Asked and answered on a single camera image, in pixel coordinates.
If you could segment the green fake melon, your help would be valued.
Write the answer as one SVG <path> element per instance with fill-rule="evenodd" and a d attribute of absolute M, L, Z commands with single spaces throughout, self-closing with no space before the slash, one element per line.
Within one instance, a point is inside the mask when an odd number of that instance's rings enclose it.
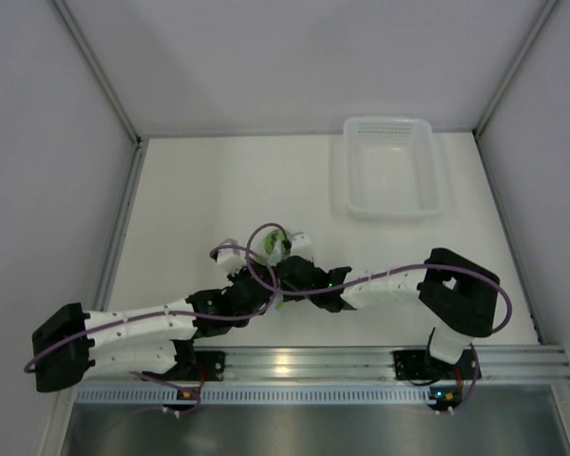
<path fill-rule="evenodd" d="M 287 234 L 282 230 L 274 229 L 270 231 L 264 238 L 263 245 L 267 255 L 274 253 L 283 253 L 286 250 L 285 241 L 288 239 Z"/>

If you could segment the clear zip top bag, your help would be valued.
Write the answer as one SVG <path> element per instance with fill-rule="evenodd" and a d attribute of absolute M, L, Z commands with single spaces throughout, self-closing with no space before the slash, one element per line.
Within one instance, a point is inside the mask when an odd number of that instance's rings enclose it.
<path fill-rule="evenodd" d="M 279 272 L 278 272 L 278 264 L 282 261 L 287 259 L 289 256 L 286 255 L 286 250 L 279 254 L 279 253 L 274 253 L 272 255 L 267 255 L 265 252 L 265 262 L 267 264 L 270 264 L 271 267 L 273 268 L 275 275 L 276 275 L 276 286 L 278 289 L 280 290 L 284 290 L 285 286 L 282 283 L 282 279 L 280 278 Z"/>

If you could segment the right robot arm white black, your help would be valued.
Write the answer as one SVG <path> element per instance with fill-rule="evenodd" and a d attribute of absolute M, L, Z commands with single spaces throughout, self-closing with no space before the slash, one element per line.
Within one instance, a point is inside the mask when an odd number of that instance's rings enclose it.
<path fill-rule="evenodd" d="M 405 380 L 436 382 L 459 378 L 463 358 L 476 338 L 502 327 L 494 324 L 496 305 L 504 296 L 500 278 L 447 248 L 434 248 L 427 260 L 385 272 L 351 267 L 324 271 L 303 256 L 291 255 L 276 265 L 279 289 L 286 300 L 308 300 L 329 313 L 361 311 L 371 306 L 422 305 L 436 318 L 424 353 Z"/>

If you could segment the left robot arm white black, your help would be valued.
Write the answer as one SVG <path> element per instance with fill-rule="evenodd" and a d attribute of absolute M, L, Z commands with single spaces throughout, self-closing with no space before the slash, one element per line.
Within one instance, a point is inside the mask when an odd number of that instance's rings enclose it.
<path fill-rule="evenodd" d="M 162 381 L 185 379 L 198 363 L 196 340 L 245 328 L 276 301 L 275 266 L 254 261 L 228 280 L 226 287 L 137 311 L 96 312 L 66 304 L 32 333 L 32 357 L 24 371 L 42 393 L 130 372 Z"/>

